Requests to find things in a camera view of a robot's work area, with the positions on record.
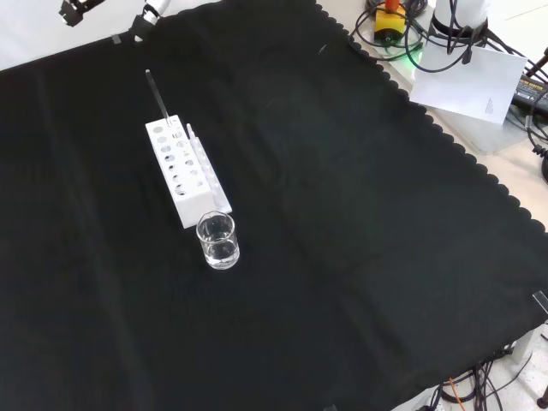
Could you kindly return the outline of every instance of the orange wire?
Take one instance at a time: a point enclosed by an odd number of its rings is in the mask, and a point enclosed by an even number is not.
[[[456,393],[455,385],[453,384],[453,378],[449,378],[449,383],[451,384],[451,388],[453,389],[453,394],[455,394],[456,401],[459,403],[459,405],[462,408],[462,411],[466,411],[464,406],[462,405],[461,399],[459,398],[459,395]]]

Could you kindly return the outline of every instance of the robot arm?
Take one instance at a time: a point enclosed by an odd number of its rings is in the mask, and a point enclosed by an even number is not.
[[[84,20],[84,13],[100,5],[104,0],[63,0],[59,14],[65,24],[74,27]],[[135,41],[146,39],[170,5],[170,0],[146,0],[143,12],[134,19],[131,32]]]
[[[131,33],[135,35],[135,41],[146,40],[154,26],[165,10],[170,5],[171,0],[146,0],[143,12],[136,15],[134,24],[131,26]]]

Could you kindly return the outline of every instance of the glass stirring rod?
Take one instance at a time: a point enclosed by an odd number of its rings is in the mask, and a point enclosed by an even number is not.
[[[160,92],[158,91],[158,88],[156,87],[156,82],[154,81],[154,78],[152,78],[151,70],[146,70],[146,79],[148,80],[148,85],[151,87],[152,94],[154,94],[154,98],[156,99],[156,102],[158,103],[158,107],[162,111],[162,114],[164,115],[165,121],[168,123],[168,126],[171,128],[171,121],[170,121],[170,115],[168,114],[168,111],[165,109],[164,101],[162,100],[162,96],[160,96]]]

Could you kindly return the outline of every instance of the black tablecloth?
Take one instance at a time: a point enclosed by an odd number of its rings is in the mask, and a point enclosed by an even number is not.
[[[542,226],[313,2],[130,37],[0,74],[2,411],[389,410],[544,319]],[[171,202],[148,68],[234,208],[227,272]]]

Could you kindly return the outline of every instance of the yellow device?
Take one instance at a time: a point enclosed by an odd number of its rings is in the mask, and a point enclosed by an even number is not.
[[[383,5],[387,10],[393,10],[400,15],[405,15],[405,9],[399,2],[387,0],[380,7],[382,8]],[[390,45],[402,39],[405,32],[405,19],[400,15],[387,13],[384,10],[377,10],[375,14],[375,40],[382,44]]]

